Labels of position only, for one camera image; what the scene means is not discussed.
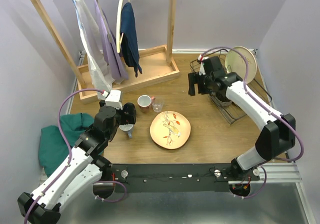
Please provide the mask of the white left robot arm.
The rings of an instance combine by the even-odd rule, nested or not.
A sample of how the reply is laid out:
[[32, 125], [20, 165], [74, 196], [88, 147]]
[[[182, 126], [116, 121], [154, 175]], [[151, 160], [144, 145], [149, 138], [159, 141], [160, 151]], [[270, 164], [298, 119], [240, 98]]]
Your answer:
[[19, 196], [17, 202], [24, 223], [56, 224], [76, 196], [95, 182], [107, 181], [112, 174], [111, 163], [101, 152], [120, 125], [135, 122], [136, 109], [132, 103], [121, 109], [102, 106], [54, 173], [32, 193]]

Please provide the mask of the pink mug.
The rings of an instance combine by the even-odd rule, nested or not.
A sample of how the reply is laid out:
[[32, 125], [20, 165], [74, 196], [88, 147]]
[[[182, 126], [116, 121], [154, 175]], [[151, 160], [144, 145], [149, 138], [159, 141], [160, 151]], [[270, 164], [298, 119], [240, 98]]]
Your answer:
[[143, 113], [147, 113], [152, 109], [152, 102], [154, 101], [155, 97], [148, 96], [148, 95], [142, 95], [137, 99], [137, 104]]

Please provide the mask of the orange rimmed bird plate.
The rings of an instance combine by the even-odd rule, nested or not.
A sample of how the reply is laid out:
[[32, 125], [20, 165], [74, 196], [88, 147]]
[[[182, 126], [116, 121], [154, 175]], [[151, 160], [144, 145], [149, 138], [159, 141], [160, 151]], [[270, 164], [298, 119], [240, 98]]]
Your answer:
[[160, 147], [175, 150], [189, 139], [191, 124], [182, 114], [175, 111], [159, 113], [150, 125], [150, 136]]

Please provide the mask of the dark blue mug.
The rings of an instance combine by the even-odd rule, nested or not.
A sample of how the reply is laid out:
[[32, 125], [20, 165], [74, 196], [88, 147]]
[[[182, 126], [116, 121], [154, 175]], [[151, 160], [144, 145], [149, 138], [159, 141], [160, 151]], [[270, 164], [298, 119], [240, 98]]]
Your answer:
[[132, 115], [132, 116], [133, 116], [133, 115], [136, 115], [136, 112], [137, 112], [137, 111], [136, 111], [135, 105], [134, 105], [133, 103], [131, 103], [131, 108], [132, 108], [132, 109], [131, 109], [131, 114], [130, 114], [130, 115]]

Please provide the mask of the grey blue mug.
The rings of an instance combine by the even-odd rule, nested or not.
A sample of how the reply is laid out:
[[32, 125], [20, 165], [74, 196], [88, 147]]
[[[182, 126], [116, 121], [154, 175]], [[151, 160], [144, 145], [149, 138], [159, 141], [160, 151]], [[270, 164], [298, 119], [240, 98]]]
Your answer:
[[123, 132], [125, 132], [130, 139], [132, 138], [132, 133], [133, 133], [133, 129], [134, 129], [134, 124], [119, 125], [119, 128], [120, 128]]

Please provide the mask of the clear drinking glass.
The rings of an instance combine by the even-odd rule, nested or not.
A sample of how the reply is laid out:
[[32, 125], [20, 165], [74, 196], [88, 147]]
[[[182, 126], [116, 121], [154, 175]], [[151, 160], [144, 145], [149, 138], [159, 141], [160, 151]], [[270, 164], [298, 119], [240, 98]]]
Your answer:
[[161, 97], [152, 97], [151, 101], [153, 111], [156, 113], [160, 113], [164, 106], [164, 100]]

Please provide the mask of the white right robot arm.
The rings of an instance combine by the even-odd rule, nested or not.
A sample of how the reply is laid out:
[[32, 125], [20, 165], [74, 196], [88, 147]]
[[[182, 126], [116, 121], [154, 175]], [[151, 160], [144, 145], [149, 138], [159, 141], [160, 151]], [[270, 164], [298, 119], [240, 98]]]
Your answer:
[[214, 93], [231, 100], [260, 130], [255, 145], [231, 161], [228, 172], [234, 179], [243, 179], [253, 167], [295, 146], [295, 118], [291, 114], [283, 115], [267, 105], [237, 73], [226, 73], [217, 56], [201, 61], [199, 71], [188, 74], [188, 84], [190, 96]]

